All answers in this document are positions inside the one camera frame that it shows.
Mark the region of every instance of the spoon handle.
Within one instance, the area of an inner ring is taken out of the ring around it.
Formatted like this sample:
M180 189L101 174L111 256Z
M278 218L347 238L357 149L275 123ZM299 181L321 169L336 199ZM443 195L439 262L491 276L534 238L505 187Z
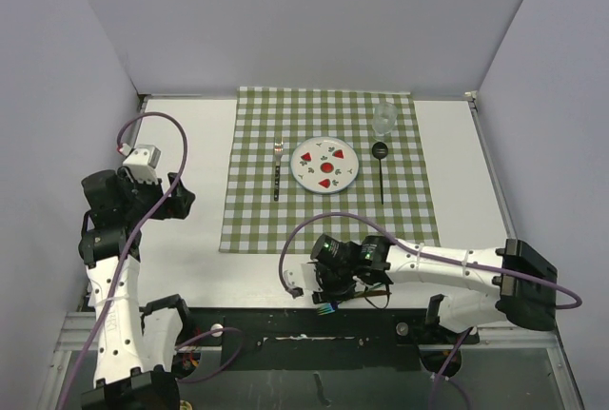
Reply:
M381 204L384 205L383 196L383 162L379 160L379 181L381 182Z

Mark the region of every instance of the transparent cup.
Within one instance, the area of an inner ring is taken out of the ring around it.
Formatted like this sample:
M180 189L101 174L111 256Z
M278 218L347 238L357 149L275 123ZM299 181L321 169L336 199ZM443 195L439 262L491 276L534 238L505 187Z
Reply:
M398 121L398 108L391 103L378 103L374 106L372 129L377 137L389 134Z

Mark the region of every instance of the gray wall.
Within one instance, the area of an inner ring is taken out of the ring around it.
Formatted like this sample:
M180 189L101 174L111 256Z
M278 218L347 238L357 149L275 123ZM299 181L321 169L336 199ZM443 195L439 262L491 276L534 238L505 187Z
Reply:
M89 0L144 93L477 88L521 0Z
M0 399L34 408L85 272L80 180L136 96L87 0L0 0Z
M481 87L521 237L584 299L560 313L588 409L609 408L609 0L524 0Z

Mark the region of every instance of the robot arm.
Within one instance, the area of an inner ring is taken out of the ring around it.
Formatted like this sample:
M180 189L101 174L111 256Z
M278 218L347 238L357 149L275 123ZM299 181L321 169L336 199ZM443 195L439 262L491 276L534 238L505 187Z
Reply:
M124 146L121 167L88 176L82 185L90 205L79 251L91 284L91 301L99 318L108 300L112 278L128 235L163 196L156 176L160 151L155 146ZM170 182L175 174L168 174ZM184 219L195 196L180 183L151 217ZM88 220L93 228L88 229ZM83 408L134 408L146 402L154 408L179 406L172 373L178 339L192 337L185 302L179 295L149 303L140 316L137 280L140 237L134 241L119 274L116 292L99 333L95 389L82 396Z
M400 242L412 253L385 237L368 236L359 245L322 235L313 247L311 262L287 265L284 276L292 288L312 291L315 303L351 299L357 283L370 286L422 282L468 289L458 296L434 296L427 307L429 324L454 333L505 320L527 329L554 329L554 289L465 266L475 263L506 268L555 283L556 268L527 243L508 239L504 248L458 250ZM462 265L425 258L429 255Z

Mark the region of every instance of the red circle on plate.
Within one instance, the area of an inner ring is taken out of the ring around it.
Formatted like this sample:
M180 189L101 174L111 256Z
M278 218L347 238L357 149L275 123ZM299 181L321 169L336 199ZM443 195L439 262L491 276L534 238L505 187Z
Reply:
M321 170L327 174L328 172L332 172L334 170L334 166L331 163L323 163Z

